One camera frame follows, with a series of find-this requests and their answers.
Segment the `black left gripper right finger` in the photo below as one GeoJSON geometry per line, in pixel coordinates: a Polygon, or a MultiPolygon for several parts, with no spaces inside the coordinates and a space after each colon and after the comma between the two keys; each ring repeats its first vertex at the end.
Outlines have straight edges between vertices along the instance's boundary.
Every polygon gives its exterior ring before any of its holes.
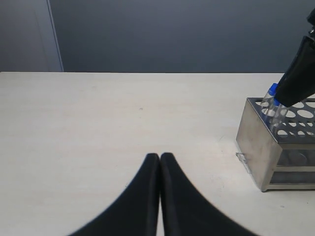
{"type": "Polygon", "coordinates": [[[253,236],[215,206],[194,187],[175,156],[160,158],[161,208],[166,236],[253,236]]]}

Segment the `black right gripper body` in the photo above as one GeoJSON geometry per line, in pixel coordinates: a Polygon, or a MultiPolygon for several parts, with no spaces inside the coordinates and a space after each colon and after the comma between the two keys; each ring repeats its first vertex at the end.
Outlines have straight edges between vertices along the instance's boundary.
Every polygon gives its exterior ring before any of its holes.
{"type": "Polygon", "coordinates": [[[309,31],[309,36],[315,36],[315,8],[310,12],[307,17],[307,22],[312,25],[312,29],[309,31]]]}

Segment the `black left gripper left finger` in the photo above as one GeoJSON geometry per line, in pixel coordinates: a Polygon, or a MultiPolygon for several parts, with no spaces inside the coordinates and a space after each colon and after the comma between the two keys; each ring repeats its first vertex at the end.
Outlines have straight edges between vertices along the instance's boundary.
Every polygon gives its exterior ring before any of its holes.
{"type": "Polygon", "coordinates": [[[155,236],[157,234],[160,159],[148,153],[124,192],[73,236],[155,236]]]}

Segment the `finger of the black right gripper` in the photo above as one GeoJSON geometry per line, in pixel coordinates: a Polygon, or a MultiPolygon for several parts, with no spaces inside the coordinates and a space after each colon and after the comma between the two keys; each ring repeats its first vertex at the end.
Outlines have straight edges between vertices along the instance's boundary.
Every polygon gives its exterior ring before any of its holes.
{"type": "Polygon", "coordinates": [[[315,92],[315,41],[304,36],[290,67],[278,83],[274,98],[290,107],[315,92]]]}

